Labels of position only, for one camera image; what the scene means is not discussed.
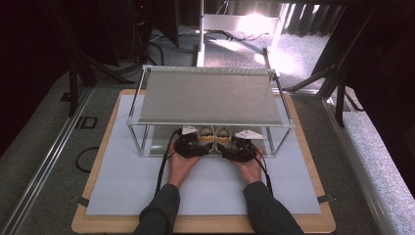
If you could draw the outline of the light blue table mat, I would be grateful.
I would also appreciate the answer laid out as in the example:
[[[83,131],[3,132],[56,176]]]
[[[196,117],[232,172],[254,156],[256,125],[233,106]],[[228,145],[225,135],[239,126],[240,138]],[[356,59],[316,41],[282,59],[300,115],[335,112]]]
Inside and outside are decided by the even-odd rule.
[[[143,96],[122,95],[98,179],[89,201],[89,215],[137,215],[154,198],[162,157],[138,153],[126,121],[132,105],[141,109]],[[292,214],[320,214],[320,206],[298,137],[291,131],[274,157],[265,158],[273,195]],[[204,156],[180,188],[181,215],[237,215],[247,212],[245,181],[234,164]]]

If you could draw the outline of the black tripod stand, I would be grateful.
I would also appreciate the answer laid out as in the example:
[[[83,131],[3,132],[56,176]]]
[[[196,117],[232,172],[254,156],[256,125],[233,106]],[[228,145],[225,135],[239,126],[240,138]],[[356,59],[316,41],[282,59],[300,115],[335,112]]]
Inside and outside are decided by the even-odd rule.
[[[313,0],[315,3],[344,7],[328,44],[323,49],[311,77],[291,87],[287,92],[297,92],[305,86],[324,78],[317,95],[329,99],[337,91],[335,119],[344,127],[343,111],[346,95],[346,66],[361,34],[370,23],[377,9],[378,0]]]
[[[77,77],[80,76],[83,84],[88,87],[94,87],[97,83],[91,67],[96,68],[120,83],[132,84],[132,81],[115,74],[82,50],[74,32],[70,28],[68,17],[60,0],[38,0],[38,2],[69,58],[70,117],[74,115],[78,107]]]

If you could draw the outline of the person's right hand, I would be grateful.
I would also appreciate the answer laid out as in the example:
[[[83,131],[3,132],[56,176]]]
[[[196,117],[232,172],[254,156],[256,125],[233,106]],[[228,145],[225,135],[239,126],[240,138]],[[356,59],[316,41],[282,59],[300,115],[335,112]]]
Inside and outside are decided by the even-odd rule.
[[[256,157],[246,163],[234,162],[234,165],[239,169],[244,181],[247,184],[252,184],[261,180],[261,166],[263,150],[257,148]]]

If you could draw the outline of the white metal stand frame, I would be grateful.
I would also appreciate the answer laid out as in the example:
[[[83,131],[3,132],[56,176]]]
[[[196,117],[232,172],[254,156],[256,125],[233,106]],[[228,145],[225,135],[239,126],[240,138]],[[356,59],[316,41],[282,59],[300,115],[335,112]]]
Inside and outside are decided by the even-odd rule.
[[[206,0],[200,0],[199,16],[199,46],[197,54],[197,67],[205,65],[206,46],[205,34],[209,30],[238,31],[246,33],[271,34],[272,42],[264,49],[265,60],[274,64],[278,42],[284,27],[284,18],[288,14],[288,3],[281,3],[281,10],[277,17],[267,17],[262,14],[248,14],[243,16],[219,15],[206,13]]]

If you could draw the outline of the person's left hand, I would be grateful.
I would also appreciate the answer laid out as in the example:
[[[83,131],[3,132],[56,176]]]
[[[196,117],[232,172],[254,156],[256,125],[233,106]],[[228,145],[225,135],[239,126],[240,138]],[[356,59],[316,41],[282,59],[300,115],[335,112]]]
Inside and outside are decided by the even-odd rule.
[[[186,159],[179,153],[172,150],[169,164],[169,174],[167,183],[174,185],[176,188],[180,188],[183,182],[189,176],[194,165],[200,160],[200,157],[193,157]]]

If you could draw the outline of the dark pleated curtain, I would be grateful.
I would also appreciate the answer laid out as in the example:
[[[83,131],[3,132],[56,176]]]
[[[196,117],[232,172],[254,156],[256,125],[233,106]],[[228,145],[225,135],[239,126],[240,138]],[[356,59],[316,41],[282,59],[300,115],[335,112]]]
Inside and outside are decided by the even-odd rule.
[[[282,33],[305,37],[333,33],[344,11],[343,6],[290,4]]]

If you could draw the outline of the black floor socket frame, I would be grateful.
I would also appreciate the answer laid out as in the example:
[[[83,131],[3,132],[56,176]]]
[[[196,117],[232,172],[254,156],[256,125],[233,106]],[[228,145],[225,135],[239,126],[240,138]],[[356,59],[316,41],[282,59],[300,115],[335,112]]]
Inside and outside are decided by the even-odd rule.
[[[80,117],[75,125],[76,129],[93,129],[96,127],[98,119],[96,117]]]

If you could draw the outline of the aluminium floor rail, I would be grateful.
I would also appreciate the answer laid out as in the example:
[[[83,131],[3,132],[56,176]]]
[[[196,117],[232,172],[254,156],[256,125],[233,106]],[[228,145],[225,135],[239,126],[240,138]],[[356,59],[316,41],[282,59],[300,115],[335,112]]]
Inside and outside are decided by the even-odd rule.
[[[66,116],[66,122],[63,124],[41,165],[28,182],[19,203],[14,208],[5,226],[0,230],[0,235],[16,235],[21,229],[93,92],[93,88],[85,88],[82,91],[80,97],[77,99],[77,107],[70,116]]]
[[[348,132],[341,127],[335,118],[335,105],[331,98],[323,98],[322,104],[329,116],[335,132],[344,148],[347,160],[352,168],[353,174],[358,181],[360,190],[365,198],[366,204],[379,228],[382,235],[394,235],[394,231],[387,217],[386,211],[381,203],[381,199],[377,194],[375,187],[372,185],[370,177],[365,170],[364,164],[360,159],[355,145],[350,139]]]

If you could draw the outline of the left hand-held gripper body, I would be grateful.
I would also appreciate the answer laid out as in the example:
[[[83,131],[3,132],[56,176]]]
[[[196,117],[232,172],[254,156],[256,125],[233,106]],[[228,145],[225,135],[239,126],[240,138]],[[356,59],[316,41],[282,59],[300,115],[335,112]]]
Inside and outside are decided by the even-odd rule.
[[[206,147],[198,143],[198,129],[191,125],[183,125],[179,130],[179,137],[175,140],[174,150],[182,157],[190,159],[196,157],[198,147]]]

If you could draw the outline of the dark equipment cabinet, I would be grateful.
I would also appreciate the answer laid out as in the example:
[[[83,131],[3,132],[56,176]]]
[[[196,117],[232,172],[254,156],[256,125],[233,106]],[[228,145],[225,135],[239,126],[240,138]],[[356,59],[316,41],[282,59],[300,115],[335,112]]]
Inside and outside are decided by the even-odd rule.
[[[148,57],[151,33],[158,29],[179,46],[177,0],[128,0],[133,20],[133,54],[140,64]]]

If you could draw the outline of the metal two-tier shoe rack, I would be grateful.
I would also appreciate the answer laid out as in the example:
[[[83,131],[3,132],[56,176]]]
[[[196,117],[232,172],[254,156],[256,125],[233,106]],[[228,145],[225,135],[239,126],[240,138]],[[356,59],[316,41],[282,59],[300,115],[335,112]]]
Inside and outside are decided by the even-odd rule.
[[[257,131],[273,157],[295,128],[275,70],[163,66],[142,68],[126,124],[143,157],[184,125]]]

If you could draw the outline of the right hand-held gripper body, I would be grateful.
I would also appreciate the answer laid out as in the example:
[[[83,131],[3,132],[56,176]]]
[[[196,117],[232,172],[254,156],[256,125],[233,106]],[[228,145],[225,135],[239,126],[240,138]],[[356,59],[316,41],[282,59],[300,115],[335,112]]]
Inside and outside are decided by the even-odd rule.
[[[256,157],[257,148],[253,140],[263,140],[264,136],[252,130],[242,130],[232,136],[230,149],[232,155],[229,161],[246,163]]]

